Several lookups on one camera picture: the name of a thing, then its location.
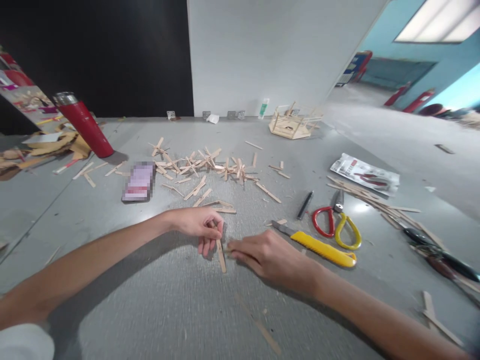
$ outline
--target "red and yellow scissors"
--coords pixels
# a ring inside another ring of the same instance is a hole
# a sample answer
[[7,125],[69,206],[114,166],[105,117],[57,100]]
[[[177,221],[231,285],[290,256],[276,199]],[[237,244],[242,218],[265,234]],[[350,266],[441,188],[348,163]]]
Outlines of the red and yellow scissors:
[[[338,190],[333,199],[334,199],[333,206],[322,207],[313,212],[313,214],[311,215],[313,226],[321,235],[323,235],[326,238],[333,238],[335,236],[336,243],[340,245],[342,248],[348,249],[348,250],[356,250],[362,244],[362,236],[360,235],[360,232],[355,226],[352,219],[350,219],[349,216],[346,216],[344,214],[344,191]],[[319,224],[317,223],[317,215],[322,212],[328,212],[328,224],[330,227],[329,232],[324,232],[320,228]],[[336,229],[334,224],[334,212],[340,214],[341,216],[340,223],[338,223]],[[355,243],[353,245],[347,245],[343,243],[342,239],[340,238],[340,233],[342,232],[346,222],[348,222],[351,229],[353,230],[353,233],[355,234]]]

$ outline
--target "popsicle stick structure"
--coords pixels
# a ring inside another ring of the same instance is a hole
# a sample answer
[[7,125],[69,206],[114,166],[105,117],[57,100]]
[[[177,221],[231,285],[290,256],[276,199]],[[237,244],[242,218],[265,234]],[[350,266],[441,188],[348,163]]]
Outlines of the popsicle stick structure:
[[323,114],[317,108],[300,106],[294,102],[292,105],[277,106],[268,127],[272,134],[295,140],[312,135],[322,118]]

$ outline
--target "phone screen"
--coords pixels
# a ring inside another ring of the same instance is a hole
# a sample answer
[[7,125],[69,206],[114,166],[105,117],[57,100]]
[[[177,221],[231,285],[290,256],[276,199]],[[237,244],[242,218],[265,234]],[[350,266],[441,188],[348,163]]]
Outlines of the phone screen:
[[152,195],[155,177],[155,163],[142,161],[135,164],[130,172],[121,200],[124,202],[148,201]]

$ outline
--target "red fire extinguisher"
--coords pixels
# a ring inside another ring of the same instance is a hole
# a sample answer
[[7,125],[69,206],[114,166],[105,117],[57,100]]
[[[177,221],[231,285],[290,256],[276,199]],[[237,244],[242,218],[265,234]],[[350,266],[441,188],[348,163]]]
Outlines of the red fire extinguisher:
[[425,91],[419,97],[417,97],[410,105],[403,109],[404,113],[413,113],[420,105],[426,102],[435,94],[435,88],[432,87],[431,89]]
[[408,90],[412,83],[409,81],[405,85],[403,85],[401,88],[398,89],[396,93],[394,93],[383,105],[384,106],[392,106],[399,97],[401,97],[405,92]]
[[63,116],[75,127],[95,155],[106,158],[114,153],[83,101],[78,101],[73,92],[59,92],[53,99]]

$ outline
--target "white sleeve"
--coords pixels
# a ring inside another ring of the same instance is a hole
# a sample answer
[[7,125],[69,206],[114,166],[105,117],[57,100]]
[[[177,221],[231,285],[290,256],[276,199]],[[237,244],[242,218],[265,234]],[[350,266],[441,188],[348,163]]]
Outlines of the white sleeve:
[[52,360],[54,341],[40,326],[21,324],[0,331],[0,360]]

